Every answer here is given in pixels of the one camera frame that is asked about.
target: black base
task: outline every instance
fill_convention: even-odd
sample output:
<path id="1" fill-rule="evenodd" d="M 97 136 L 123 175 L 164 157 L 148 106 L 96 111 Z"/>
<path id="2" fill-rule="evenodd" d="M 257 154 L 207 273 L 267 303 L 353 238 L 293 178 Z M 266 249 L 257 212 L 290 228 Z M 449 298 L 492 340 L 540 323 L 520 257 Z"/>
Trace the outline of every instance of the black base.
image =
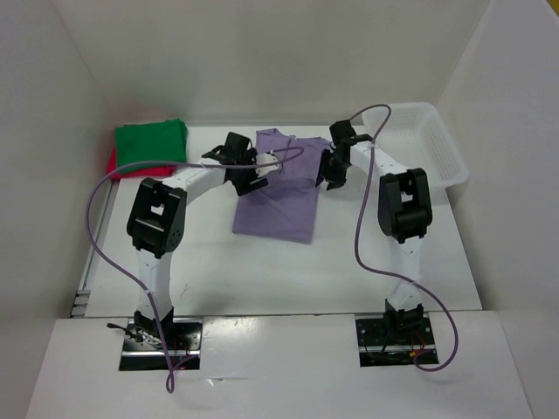
<path id="1" fill-rule="evenodd" d="M 386 326 L 381 316 L 356 319 L 355 329 L 361 367 L 413 364 L 411 352 L 419 350 L 422 346 L 419 336 L 428 348 L 433 349 L 435 347 L 431 322 L 427 317 L 422 318 L 420 327 L 414 333 L 406 336 L 402 335 L 399 338 L 391 336 L 387 338 Z M 386 349 L 381 353 L 384 343 L 386 343 Z M 434 352 L 420 356 L 417 361 L 419 364 L 437 364 L 436 348 Z"/>

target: white plastic basket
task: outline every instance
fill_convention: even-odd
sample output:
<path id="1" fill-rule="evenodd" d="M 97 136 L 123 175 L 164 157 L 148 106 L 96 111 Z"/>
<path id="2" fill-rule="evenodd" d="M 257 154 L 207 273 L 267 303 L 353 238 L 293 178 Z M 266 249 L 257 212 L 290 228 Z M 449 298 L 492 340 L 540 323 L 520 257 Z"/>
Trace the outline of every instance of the white plastic basket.
<path id="1" fill-rule="evenodd" d="M 430 103 L 390 105 L 392 116 L 376 144 L 393 159 L 427 173 L 430 189 L 444 189 L 463 183 L 468 170 L 456 144 Z M 362 114 L 367 133 L 372 135 L 386 116 L 386 109 L 374 108 Z"/>

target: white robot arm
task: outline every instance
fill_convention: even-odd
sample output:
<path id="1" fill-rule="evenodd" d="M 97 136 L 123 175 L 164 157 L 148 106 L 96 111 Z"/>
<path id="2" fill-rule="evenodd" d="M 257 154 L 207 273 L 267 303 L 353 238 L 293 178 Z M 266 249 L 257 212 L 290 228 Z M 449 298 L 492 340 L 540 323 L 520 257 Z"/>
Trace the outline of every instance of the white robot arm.
<path id="1" fill-rule="evenodd" d="M 144 179 L 134 201 L 127 232 L 132 237 L 139 262 L 140 280 L 154 298 L 165 335 L 172 333 L 173 304 L 169 294 L 173 251 L 183 238 L 186 207 L 203 193 L 231 181 L 242 196 L 268 184 L 265 176 L 280 168 L 272 154 L 258 155 L 250 140 L 229 133 L 225 144 L 206 153 L 201 168 L 183 168 L 157 181 Z M 267 163 L 265 168 L 230 169 L 216 165 L 245 166 Z M 155 315 L 147 294 L 142 291 L 135 311 L 135 326 L 150 340 L 158 341 Z"/>
<path id="2" fill-rule="evenodd" d="M 374 158 L 374 179 L 379 185 L 377 216 L 389 241 L 390 271 L 419 283 L 421 247 L 432 221 L 426 173 L 395 161 L 376 147 L 369 135 L 357 135 L 349 120 L 336 122 L 330 133 L 334 147 L 322 153 L 317 184 L 326 181 L 328 189 L 340 188 L 350 166 L 369 172 L 370 160 Z M 423 311 L 419 290 L 398 281 L 386 299 L 384 318 L 389 333 L 409 336 L 421 323 Z"/>

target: green cloth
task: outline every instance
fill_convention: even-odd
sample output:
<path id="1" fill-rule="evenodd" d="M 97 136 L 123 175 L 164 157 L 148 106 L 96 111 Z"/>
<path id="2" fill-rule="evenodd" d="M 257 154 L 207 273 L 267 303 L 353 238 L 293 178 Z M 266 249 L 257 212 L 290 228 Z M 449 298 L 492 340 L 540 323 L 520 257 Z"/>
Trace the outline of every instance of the green cloth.
<path id="1" fill-rule="evenodd" d="M 126 125 L 114 130 L 116 167 L 136 161 L 169 160 L 186 161 L 186 134 L 181 120 L 166 120 L 143 125 Z M 120 173 L 134 172 L 139 168 L 161 165 L 141 165 L 124 168 Z"/>

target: purple t-shirt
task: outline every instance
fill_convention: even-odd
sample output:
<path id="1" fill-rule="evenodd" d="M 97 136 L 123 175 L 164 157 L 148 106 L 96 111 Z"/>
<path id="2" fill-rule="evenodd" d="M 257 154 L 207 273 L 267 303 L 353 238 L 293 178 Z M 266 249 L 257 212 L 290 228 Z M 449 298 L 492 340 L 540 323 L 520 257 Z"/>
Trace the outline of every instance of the purple t-shirt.
<path id="1" fill-rule="evenodd" d="M 305 152 L 268 175 L 268 186 L 241 196 L 233 220 L 233 233 L 271 237 L 310 244 L 320 188 L 314 186 L 321 153 L 330 143 L 321 137 L 295 138 L 271 128 L 257 132 L 256 149 L 303 147 Z M 278 159 L 298 153 L 277 153 Z"/>

